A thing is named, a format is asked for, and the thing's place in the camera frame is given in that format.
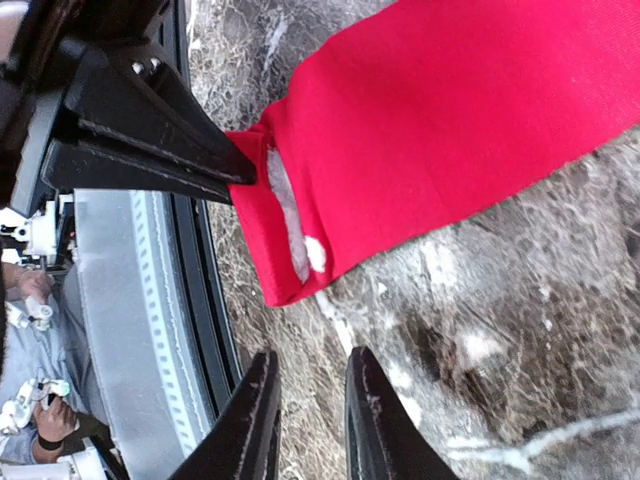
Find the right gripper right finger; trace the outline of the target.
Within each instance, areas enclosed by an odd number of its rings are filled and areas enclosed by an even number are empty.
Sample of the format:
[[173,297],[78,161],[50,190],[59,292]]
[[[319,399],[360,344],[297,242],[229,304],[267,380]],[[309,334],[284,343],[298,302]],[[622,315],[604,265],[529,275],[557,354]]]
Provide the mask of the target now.
[[350,479],[455,479],[410,419],[371,349],[346,369],[345,435]]

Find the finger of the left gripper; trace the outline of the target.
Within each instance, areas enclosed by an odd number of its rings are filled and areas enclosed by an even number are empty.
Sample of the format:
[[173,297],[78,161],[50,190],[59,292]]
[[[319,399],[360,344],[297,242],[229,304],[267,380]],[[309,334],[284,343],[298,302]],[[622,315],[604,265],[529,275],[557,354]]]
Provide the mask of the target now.
[[87,47],[64,98],[72,145],[186,185],[252,185],[162,47]]
[[142,190],[184,195],[229,205],[223,182],[191,167],[109,141],[53,139],[42,161],[41,179],[58,190]]

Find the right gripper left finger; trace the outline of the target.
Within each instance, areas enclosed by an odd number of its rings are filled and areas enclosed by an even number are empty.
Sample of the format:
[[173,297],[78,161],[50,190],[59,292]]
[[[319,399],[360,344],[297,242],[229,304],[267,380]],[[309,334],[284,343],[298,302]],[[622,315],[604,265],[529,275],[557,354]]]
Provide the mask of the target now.
[[179,479],[276,479],[281,383],[273,350],[258,352],[213,430],[171,475]]

